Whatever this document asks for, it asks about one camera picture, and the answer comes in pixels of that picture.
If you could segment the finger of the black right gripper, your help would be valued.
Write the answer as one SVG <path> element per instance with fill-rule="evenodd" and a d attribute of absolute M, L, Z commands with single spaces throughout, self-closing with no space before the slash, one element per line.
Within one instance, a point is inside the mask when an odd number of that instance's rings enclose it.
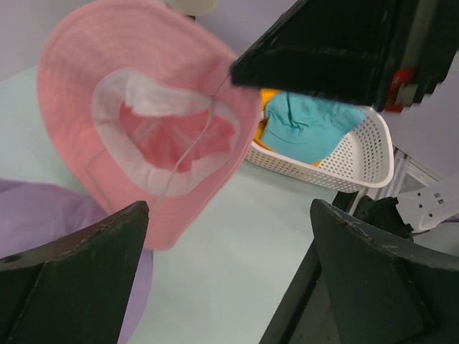
<path fill-rule="evenodd" d="M 232 83 L 377 106 L 397 6 L 297 1 L 232 64 Z"/>

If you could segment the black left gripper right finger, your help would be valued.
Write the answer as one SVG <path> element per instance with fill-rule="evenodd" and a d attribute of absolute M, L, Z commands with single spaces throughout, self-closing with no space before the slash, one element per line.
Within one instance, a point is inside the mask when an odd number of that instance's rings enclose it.
<path fill-rule="evenodd" d="M 458 258 L 315 199 L 314 243 L 342 343 L 457 343 Z"/>

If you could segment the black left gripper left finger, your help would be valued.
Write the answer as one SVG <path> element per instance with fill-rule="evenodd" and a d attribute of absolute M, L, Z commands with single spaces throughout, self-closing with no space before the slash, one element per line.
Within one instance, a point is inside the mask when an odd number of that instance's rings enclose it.
<path fill-rule="evenodd" d="M 137 201 L 1 259 L 1 342 L 117 343 L 147 225 Z"/>

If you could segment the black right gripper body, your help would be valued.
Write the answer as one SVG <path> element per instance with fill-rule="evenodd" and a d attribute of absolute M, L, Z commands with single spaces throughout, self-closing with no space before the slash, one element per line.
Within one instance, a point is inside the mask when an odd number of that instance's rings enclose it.
<path fill-rule="evenodd" d="M 400 113 L 445 81 L 458 50 L 458 2 L 397 1 L 373 108 Z"/>

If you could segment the purple bucket hat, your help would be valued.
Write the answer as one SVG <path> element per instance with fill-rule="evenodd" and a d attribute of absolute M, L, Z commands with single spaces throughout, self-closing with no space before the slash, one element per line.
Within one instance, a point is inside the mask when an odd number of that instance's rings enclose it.
<path fill-rule="evenodd" d="M 44 183 L 1 180 L 1 257 L 60 239 L 107 217 L 90 197 Z M 119 343 L 127 343 L 146 308 L 153 253 L 144 249 L 126 308 Z"/>

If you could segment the pink bucket hat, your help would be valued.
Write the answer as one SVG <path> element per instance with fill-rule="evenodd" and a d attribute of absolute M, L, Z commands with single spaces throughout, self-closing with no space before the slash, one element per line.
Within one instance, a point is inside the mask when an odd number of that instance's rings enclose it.
<path fill-rule="evenodd" d="M 57 152 L 108 213 L 145 201 L 145 247 L 172 248 L 228 182 L 261 115 L 234 53 L 155 1 L 94 1 L 48 37 L 39 109 Z"/>

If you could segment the yellow hat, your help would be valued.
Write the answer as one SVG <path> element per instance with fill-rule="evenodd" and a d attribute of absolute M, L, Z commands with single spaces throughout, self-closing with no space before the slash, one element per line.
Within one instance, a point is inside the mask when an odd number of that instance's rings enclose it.
<path fill-rule="evenodd" d="M 301 163 L 317 166 L 330 155 L 321 141 L 320 103 L 304 95 L 262 90 L 262 120 L 254 141 Z"/>

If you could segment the teal cap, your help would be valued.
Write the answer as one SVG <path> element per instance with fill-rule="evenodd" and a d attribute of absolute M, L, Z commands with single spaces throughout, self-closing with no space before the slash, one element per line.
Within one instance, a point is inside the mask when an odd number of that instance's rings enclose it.
<path fill-rule="evenodd" d="M 328 158 L 366 116 L 340 102 L 292 92 L 262 92 L 264 119 L 255 134 L 258 145 L 287 158 L 316 165 Z"/>

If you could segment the white perforated plastic basket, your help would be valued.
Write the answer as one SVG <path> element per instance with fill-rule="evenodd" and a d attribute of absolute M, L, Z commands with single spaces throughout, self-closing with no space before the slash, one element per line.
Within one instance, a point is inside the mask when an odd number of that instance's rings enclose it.
<path fill-rule="evenodd" d="M 366 118 L 344 136 L 334 152 L 315 167 L 274 153 L 252 143 L 246 159 L 284 176 L 344 193 L 383 188 L 394 175 L 394 150 L 383 117 L 360 107 Z"/>

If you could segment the cream mannequin head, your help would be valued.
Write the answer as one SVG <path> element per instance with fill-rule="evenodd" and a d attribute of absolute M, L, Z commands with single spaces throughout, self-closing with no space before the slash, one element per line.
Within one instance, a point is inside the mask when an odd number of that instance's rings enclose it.
<path fill-rule="evenodd" d="M 218 5 L 218 0 L 166 0 L 166 3 L 187 16 L 206 16 Z"/>

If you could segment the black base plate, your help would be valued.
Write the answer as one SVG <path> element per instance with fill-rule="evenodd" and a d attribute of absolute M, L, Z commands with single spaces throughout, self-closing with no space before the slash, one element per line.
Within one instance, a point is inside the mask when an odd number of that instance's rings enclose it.
<path fill-rule="evenodd" d="M 316 239 L 308 248 L 260 342 L 341 342 Z"/>

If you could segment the aluminium frame rail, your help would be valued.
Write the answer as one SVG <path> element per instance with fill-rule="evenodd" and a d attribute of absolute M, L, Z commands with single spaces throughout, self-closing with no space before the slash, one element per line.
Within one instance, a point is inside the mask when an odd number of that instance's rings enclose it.
<path fill-rule="evenodd" d="M 416 191 L 437 183 L 440 177 L 402 150 L 394 149 L 394 176 L 390 184 L 392 196 Z"/>

